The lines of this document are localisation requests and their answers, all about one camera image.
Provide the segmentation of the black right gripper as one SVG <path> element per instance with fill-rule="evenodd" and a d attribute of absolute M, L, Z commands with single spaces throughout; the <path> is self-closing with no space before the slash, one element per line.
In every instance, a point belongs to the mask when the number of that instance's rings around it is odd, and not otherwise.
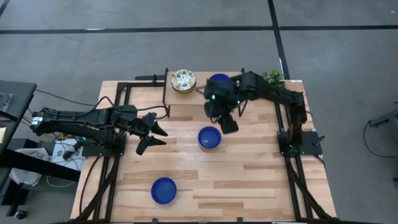
<path fill-rule="evenodd" d="M 205 85 L 205 114 L 212 123 L 221 123 L 223 134 L 239 131 L 237 122 L 230 113 L 241 103 L 234 83 L 207 80 Z"/>

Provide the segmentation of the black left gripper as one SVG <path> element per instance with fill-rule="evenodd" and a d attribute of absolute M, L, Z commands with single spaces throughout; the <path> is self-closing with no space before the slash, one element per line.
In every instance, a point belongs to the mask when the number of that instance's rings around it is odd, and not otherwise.
<path fill-rule="evenodd" d="M 129 124 L 128 133 L 143 137 L 151 131 L 160 136 L 168 136 L 167 132 L 159 126 L 156 116 L 157 113 L 147 113 L 142 118 L 134 119 Z M 141 156 L 149 146 L 162 146 L 166 144 L 166 142 L 156 139 L 153 136 L 146 136 L 140 140 L 136 148 L 136 153 Z"/>

